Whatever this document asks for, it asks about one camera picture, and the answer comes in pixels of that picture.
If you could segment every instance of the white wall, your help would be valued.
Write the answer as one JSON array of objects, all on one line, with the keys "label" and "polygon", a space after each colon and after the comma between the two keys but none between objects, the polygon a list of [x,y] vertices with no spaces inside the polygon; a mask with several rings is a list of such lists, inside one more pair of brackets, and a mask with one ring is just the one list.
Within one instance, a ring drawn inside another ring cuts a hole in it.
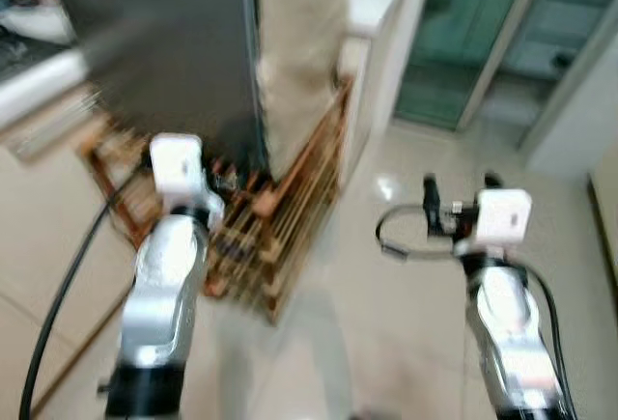
[{"label": "white wall", "polygon": [[618,140],[609,148],[592,173],[599,211],[618,277]]},{"label": "white wall", "polygon": [[585,180],[618,136],[618,3],[556,87],[523,142],[527,166]]}]

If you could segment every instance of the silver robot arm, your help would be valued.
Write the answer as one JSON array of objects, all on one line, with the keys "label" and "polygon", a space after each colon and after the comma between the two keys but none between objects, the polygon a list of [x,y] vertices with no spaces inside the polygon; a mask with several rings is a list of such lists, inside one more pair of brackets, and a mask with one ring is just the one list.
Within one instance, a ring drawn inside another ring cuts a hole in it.
[{"label": "silver robot arm", "polygon": [[530,418],[567,418],[541,336],[539,308],[517,271],[490,266],[470,277],[466,319],[498,418],[510,418],[507,415],[514,412],[530,412]]},{"label": "silver robot arm", "polygon": [[209,231],[223,217],[201,142],[161,134],[151,144],[164,216],[139,248],[122,316],[121,347],[106,387],[106,418],[178,418],[195,305],[206,276]]}]

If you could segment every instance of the white cabinet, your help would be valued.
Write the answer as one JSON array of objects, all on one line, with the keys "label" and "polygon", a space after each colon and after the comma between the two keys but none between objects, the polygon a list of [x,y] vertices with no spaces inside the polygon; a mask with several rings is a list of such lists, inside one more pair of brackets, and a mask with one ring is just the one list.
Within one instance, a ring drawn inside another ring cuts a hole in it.
[{"label": "white cabinet", "polygon": [[388,54],[401,15],[401,0],[394,0],[371,37],[347,38],[339,70],[354,77],[348,102],[348,127],[344,143],[344,167],[340,183],[349,181],[365,149],[379,113],[380,94],[388,74]]},{"label": "white cabinet", "polygon": [[[32,349],[51,300],[102,197],[75,146],[84,127],[32,164],[7,141],[41,120],[43,111],[5,134],[0,146],[0,323],[8,347],[0,358],[0,411],[14,412]],[[38,385],[42,393],[88,342],[130,286],[132,248],[109,223],[99,230],[54,325]]]}]

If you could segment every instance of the beige tile floor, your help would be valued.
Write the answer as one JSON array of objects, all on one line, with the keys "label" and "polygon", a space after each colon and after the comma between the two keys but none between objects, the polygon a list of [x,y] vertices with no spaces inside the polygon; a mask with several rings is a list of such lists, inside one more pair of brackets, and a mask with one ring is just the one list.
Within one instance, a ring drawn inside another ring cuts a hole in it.
[{"label": "beige tile floor", "polygon": [[[513,151],[519,136],[516,127],[487,121],[464,137],[391,126],[363,156],[278,327],[199,299],[183,417],[343,420],[370,410],[393,420],[492,419],[465,328],[458,264],[402,266],[373,239],[389,205],[421,199],[424,173],[437,174],[443,200],[469,200],[491,168],[533,196],[520,252],[553,288],[579,418],[618,418],[617,325],[586,193],[524,171]],[[424,241],[412,218],[392,232]],[[95,389],[111,369],[117,333],[115,321],[42,418],[101,417]]]}]

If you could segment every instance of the tile grout line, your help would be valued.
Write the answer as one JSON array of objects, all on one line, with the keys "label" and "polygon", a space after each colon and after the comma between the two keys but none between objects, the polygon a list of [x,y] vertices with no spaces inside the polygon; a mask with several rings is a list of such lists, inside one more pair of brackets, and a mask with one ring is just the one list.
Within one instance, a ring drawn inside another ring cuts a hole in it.
[{"label": "tile grout line", "polygon": [[[318,322],[324,322],[324,320],[327,319],[327,317],[325,317],[320,312],[311,312],[308,315],[311,319],[315,319]],[[365,322],[362,322],[359,318],[353,317],[350,313],[347,313],[346,311],[344,311],[342,315],[338,317],[338,323],[345,323],[345,325],[351,328],[352,331],[359,333],[363,336],[367,336],[370,338],[377,338],[378,336],[380,336],[381,338],[386,339],[390,343],[394,343],[402,349],[407,349],[408,353],[410,353],[413,357],[431,361],[432,363],[438,365],[441,369],[446,369],[447,371],[454,374],[463,373],[465,375],[465,322],[463,323],[463,361],[461,361],[459,364],[457,363],[455,358],[450,358],[445,354],[439,353],[437,351],[427,350],[423,347],[422,344],[419,344],[418,342],[404,341],[400,336],[394,334],[392,331],[383,328],[371,328],[371,325],[367,325]]]},{"label": "tile grout line", "polygon": [[[467,325],[464,328],[464,333],[467,331]],[[467,333],[463,336],[463,363],[462,363],[462,398],[460,399],[460,418],[462,420],[467,420],[465,418],[465,393],[467,388],[467,352],[468,352],[468,337]]]},{"label": "tile grout line", "polygon": [[[289,323],[285,322],[284,327],[281,328],[283,335],[281,336],[281,338],[279,339],[279,341],[274,347],[275,353],[278,353],[279,350],[283,348],[283,345],[285,343],[285,332],[287,331],[288,328],[289,328]],[[255,394],[252,397],[253,399],[250,399],[250,402],[246,406],[247,413],[253,414],[255,410],[260,406],[260,400],[262,399],[263,393],[267,387],[267,383],[273,377],[274,369],[275,369],[275,364],[274,363],[270,364],[270,366],[266,370],[266,373],[262,376],[262,380],[259,382],[259,385],[256,386]]]},{"label": "tile grout line", "polygon": [[[41,319],[39,319],[27,307],[25,307],[24,305],[14,300],[12,297],[7,296],[6,294],[2,292],[0,292],[0,299],[5,301],[9,306],[13,307],[19,314],[23,314],[24,317],[28,318],[36,327],[39,328],[39,331],[41,331],[41,326],[42,326]],[[69,338],[67,338],[66,336],[64,336],[63,334],[59,333],[58,331],[54,331],[52,329],[51,336],[59,339],[63,344],[67,345],[71,350],[75,350],[76,348],[75,343],[71,341]]]}]

